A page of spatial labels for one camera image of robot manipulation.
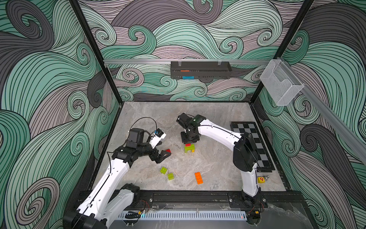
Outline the long green lego brick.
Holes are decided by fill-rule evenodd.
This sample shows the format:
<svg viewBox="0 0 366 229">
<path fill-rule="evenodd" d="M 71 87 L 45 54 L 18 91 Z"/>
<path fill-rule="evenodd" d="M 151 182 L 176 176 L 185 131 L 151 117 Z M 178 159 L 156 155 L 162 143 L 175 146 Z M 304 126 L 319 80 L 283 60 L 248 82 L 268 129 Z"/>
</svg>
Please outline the long green lego brick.
<svg viewBox="0 0 366 229">
<path fill-rule="evenodd" d="M 189 148 L 186 148 L 185 147 L 185 153 L 187 153 L 187 152 L 192 152 L 192 153 L 194 153 L 195 152 L 195 146 L 194 147 L 189 147 Z"/>
</svg>

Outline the orange lego plate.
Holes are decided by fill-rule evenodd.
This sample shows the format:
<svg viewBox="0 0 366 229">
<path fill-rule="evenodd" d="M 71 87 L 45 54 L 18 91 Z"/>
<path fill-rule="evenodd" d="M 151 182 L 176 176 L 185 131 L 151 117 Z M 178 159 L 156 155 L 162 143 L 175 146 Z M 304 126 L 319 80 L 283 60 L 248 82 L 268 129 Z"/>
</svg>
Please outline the orange lego plate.
<svg viewBox="0 0 366 229">
<path fill-rule="evenodd" d="M 195 179 L 198 185 L 203 184 L 203 179 L 200 172 L 195 172 Z"/>
</svg>

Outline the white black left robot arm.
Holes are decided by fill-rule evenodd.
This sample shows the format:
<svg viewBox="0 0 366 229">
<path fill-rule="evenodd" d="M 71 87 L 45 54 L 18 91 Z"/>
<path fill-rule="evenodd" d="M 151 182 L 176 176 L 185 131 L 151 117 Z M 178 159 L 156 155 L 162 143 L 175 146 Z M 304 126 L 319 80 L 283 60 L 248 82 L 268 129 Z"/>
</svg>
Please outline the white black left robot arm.
<svg viewBox="0 0 366 229">
<path fill-rule="evenodd" d="M 171 153 L 156 149 L 166 137 L 161 129 L 156 129 L 147 141 L 146 130 L 132 128 L 126 141 L 114 150 L 109 167 L 76 211 L 65 213 L 63 226 L 66 229 L 107 229 L 118 216 L 130 206 L 139 191 L 135 185 L 127 185 L 116 197 L 113 193 L 134 161 L 141 156 L 148 156 L 157 164 L 168 158 Z"/>
</svg>

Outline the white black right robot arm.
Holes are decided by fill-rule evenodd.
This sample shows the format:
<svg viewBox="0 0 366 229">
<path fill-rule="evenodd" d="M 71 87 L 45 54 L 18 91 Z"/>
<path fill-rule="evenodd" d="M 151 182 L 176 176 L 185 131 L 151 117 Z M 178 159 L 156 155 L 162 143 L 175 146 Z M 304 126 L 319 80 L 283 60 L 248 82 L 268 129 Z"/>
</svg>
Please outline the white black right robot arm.
<svg viewBox="0 0 366 229">
<path fill-rule="evenodd" d="M 181 132 L 184 144 L 196 143 L 203 135 L 232 150 L 233 164 L 240 170 L 243 183 L 239 199 L 247 208 L 253 208 L 260 193 L 257 183 L 259 154 L 253 136 L 248 132 L 240 134 L 225 129 L 199 114 L 191 117 L 182 113 L 176 122 L 184 129 Z"/>
</svg>

